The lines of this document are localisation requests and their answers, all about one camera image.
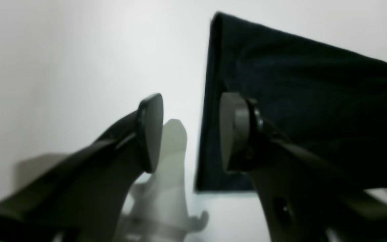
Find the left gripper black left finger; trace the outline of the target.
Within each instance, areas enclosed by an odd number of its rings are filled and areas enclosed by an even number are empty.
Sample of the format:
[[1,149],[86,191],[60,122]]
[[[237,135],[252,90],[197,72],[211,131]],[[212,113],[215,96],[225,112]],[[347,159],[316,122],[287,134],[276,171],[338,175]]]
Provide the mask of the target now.
[[157,169],[163,98],[138,109],[96,141],[0,201],[0,242],[110,242],[132,184]]

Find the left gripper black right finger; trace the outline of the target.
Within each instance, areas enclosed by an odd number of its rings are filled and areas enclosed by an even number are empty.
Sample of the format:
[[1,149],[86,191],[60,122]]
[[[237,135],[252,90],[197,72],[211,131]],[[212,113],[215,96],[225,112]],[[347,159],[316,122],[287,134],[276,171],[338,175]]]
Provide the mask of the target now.
[[387,242],[387,204],[294,144],[254,99],[221,95],[220,149],[224,171],[252,181],[272,242]]

